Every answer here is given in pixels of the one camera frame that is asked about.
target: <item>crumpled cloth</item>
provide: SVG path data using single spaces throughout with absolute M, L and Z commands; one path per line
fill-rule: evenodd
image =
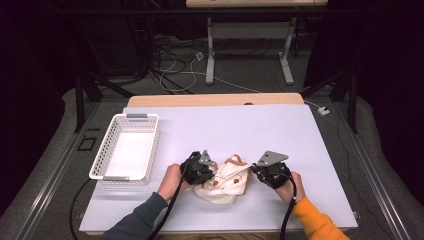
M 194 187 L 194 192 L 214 204 L 231 204 L 238 195 L 246 191 L 250 166 L 234 154 L 224 165 L 212 167 L 214 177 Z

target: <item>sleeve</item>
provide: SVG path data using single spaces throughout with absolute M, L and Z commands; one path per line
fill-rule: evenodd
M 153 232 L 156 218 L 167 206 L 168 203 L 159 194 L 153 192 L 146 202 L 107 230 L 100 239 L 148 239 Z
M 302 223 L 309 240 L 349 239 L 326 214 L 322 214 L 305 197 L 296 204 L 293 215 Z

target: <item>black horizontal bar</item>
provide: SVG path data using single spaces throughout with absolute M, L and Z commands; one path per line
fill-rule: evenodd
M 163 10 L 57 10 L 56 13 L 67 17 L 363 17 L 372 13 L 375 7 L 368 9 L 329 10 L 320 8 L 208 8 L 208 9 L 163 9 Z

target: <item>hand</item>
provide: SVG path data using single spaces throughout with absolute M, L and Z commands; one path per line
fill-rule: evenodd
M 159 186 L 157 193 L 169 201 L 173 196 L 181 180 L 180 165 L 174 163 L 166 169 L 165 176 Z M 180 192 L 184 192 L 190 185 L 184 181 L 181 185 Z
M 292 172 L 294 183 L 296 184 L 297 194 L 296 194 L 296 203 L 306 197 L 305 189 L 303 188 L 302 178 L 299 173 Z M 275 192 L 280 196 L 281 200 L 285 203 L 290 204 L 290 201 L 293 198 L 293 183 L 287 181 L 283 186 L 274 189 Z

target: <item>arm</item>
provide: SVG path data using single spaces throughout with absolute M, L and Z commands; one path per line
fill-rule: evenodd
M 180 166 L 178 164 L 169 166 L 157 193 L 153 192 L 146 202 L 136 207 L 131 214 L 106 231 L 101 239 L 148 239 L 153 232 L 156 218 L 168 206 L 167 201 L 173 197 L 180 179 Z M 189 186 L 184 181 L 180 192 L 185 191 Z
M 296 206 L 293 208 L 293 215 L 302 223 L 308 239 L 349 239 L 327 215 L 320 213 L 309 201 L 300 174 L 292 172 L 292 176 L 297 187 Z M 275 189 L 275 192 L 284 202 L 289 204 L 293 197 L 293 184 L 287 181 L 283 186 Z

